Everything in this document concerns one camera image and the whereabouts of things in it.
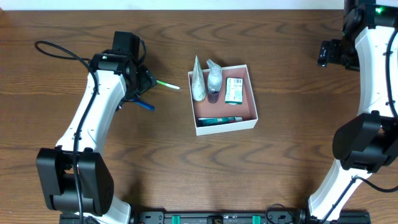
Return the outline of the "blue disposable razor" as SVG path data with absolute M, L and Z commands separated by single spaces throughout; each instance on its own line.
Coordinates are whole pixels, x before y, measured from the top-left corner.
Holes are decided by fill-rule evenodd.
M 144 101 L 142 101 L 140 99 L 133 99 L 133 100 L 131 100 L 131 102 L 136 103 L 136 104 L 138 104 L 138 105 L 142 106 L 143 108 L 148 109 L 150 111 L 154 111 L 155 110 L 154 106 L 152 106 L 152 105 L 150 105 L 150 104 L 148 104 L 148 103 L 146 103 L 146 102 L 144 102 Z

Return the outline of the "green white toothbrush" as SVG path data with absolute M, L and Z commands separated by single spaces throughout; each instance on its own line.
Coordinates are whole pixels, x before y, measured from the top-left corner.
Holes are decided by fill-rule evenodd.
M 173 85 L 173 84 L 170 84 L 170 83 L 167 83 L 167 82 L 163 82 L 161 80 L 157 80 L 157 83 L 160 84 L 160 85 L 166 86 L 168 88 L 171 88 L 171 89 L 175 89 L 175 90 L 179 90 L 180 89 L 180 87 L 177 86 L 177 85 Z

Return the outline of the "white squeeze tube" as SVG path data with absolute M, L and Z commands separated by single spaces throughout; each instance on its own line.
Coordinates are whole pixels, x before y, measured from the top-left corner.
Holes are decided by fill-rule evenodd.
M 197 55 L 195 56 L 195 63 L 193 67 L 191 91 L 192 98 L 195 101 L 203 101 L 206 98 L 205 79 Z

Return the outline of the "clear bottle dark blue cap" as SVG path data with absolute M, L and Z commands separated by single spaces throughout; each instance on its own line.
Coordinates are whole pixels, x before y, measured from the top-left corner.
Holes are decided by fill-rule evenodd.
M 216 103 L 220 97 L 220 91 L 223 83 L 222 68 L 210 59 L 206 62 L 210 69 L 207 84 L 208 101 L 210 103 Z

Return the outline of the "small teal white toothpaste tube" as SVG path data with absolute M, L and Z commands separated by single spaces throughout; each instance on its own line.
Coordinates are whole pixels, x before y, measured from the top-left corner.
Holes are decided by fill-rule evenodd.
M 229 116 L 229 117 L 219 117 L 219 118 L 199 118 L 198 125 L 200 127 L 205 126 L 216 126 L 221 124 L 237 123 L 242 122 L 243 118 L 241 116 Z

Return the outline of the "green white soap box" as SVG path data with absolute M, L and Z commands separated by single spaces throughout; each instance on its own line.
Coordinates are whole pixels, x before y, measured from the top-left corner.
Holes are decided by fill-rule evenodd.
M 224 102 L 231 105 L 241 105 L 243 103 L 243 79 L 226 79 L 226 93 Z

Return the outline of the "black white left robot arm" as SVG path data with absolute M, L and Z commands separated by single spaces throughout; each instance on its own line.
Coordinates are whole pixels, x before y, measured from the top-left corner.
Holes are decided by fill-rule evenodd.
M 50 210 L 62 223 L 129 223 L 131 206 L 114 194 L 114 180 L 103 160 L 113 116 L 127 102 L 156 84 L 128 54 L 96 54 L 89 63 L 86 89 L 78 109 L 55 148 L 40 149 L 36 166 Z

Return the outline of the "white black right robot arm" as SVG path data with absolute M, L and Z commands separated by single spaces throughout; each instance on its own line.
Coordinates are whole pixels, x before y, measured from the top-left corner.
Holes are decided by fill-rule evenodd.
M 341 31 L 342 38 L 322 43 L 317 64 L 359 73 L 358 113 L 336 131 L 332 166 L 294 223 L 369 223 L 368 213 L 343 207 L 397 159 L 397 2 L 346 1 Z

